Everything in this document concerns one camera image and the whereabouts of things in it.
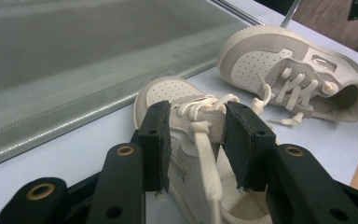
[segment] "table surface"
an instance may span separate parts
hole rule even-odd
[[[280,25],[283,16],[252,0],[231,0],[266,24]],[[294,21],[288,29],[293,30],[321,47],[333,49],[358,62],[358,53],[326,38]],[[227,93],[237,95],[243,104],[249,105],[253,95],[236,89],[212,68],[188,80],[202,91],[216,96]],[[128,105],[103,118],[36,147],[0,164],[0,210],[14,193],[26,183],[40,177],[54,176],[72,186],[80,180],[101,171],[107,150],[117,144],[128,142],[134,131],[133,105]],[[283,108],[268,105],[262,119],[289,118]],[[349,185],[358,184],[358,122],[335,123],[322,119],[305,119],[295,128],[273,126],[282,143],[307,148],[336,180]],[[157,199],[154,193],[146,193],[147,223],[186,223],[182,213],[168,194]]]

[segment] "glass panel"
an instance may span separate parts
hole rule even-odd
[[[204,0],[0,1],[0,162],[213,67],[245,26]]]

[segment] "white shoelace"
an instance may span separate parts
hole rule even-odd
[[[303,88],[300,84],[304,81],[305,75],[298,74],[293,80],[290,80],[288,78],[290,77],[291,72],[292,69],[289,67],[283,70],[281,77],[287,80],[276,95],[275,101],[277,103],[281,103],[284,97],[287,96],[289,101],[287,102],[286,109],[292,110],[296,104],[301,104],[301,106],[307,108],[310,106],[310,97],[312,92],[318,86],[318,80],[313,79],[307,87]],[[264,99],[259,100],[254,98],[252,103],[252,109],[258,116],[260,116],[260,114],[263,112],[264,106],[269,103],[271,95],[273,94],[270,85],[266,84],[264,78],[260,76],[260,79],[262,82],[264,82]],[[334,82],[325,81],[325,83],[322,85],[322,91],[327,95],[334,95],[338,92],[338,86]],[[298,112],[290,119],[270,119],[269,121],[281,123],[283,125],[296,126],[301,123],[303,116],[304,114],[302,112]]]
[[[206,95],[203,98],[173,106],[174,108],[178,108],[176,113],[179,117],[182,117],[187,111],[188,117],[192,121],[188,128],[194,133],[194,140],[200,161],[201,177],[205,188],[205,197],[211,205],[211,223],[213,224],[222,223],[220,206],[216,207],[212,206],[212,204],[220,204],[223,199],[223,189],[217,172],[211,141],[208,137],[210,132],[209,128],[212,124],[209,121],[196,122],[196,120],[202,108],[226,112],[225,104],[228,101],[239,102],[240,99],[233,94],[228,94],[220,99],[212,95]]]

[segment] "sneaker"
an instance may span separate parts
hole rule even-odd
[[[358,120],[358,64],[287,29],[254,26],[221,48],[217,68],[225,81],[257,94],[256,114],[271,103],[302,117]]]
[[[272,223],[264,192],[245,193],[237,182],[224,150],[224,103],[206,95],[179,77],[162,77],[147,84],[136,97],[133,110],[139,128],[149,106],[171,103],[172,156],[169,193],[189,223]]]

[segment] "black plastic bracket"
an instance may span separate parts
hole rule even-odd
[[[135,144],[107,153],[86,223],[145,223],[144,160]]]
[[[67,212],[66,184],[55,177],[24,185],[0,214],[0,224],[61,223]]]
[[[305,148],[279,145],[270,162],[275,174],[267,202],[274,223],[358,224],[358,207]]]
[[[137,144],[144,150],[145,191],[161,191],[165,188],[168,192],[170,187],[170,109],[168,101],[151,105],[137,134]]]
[[[273,153],[276,135],[248,106],[226,105],[224,150],[238,186],[247,191],[264,191],[267,185],[267,157]]]

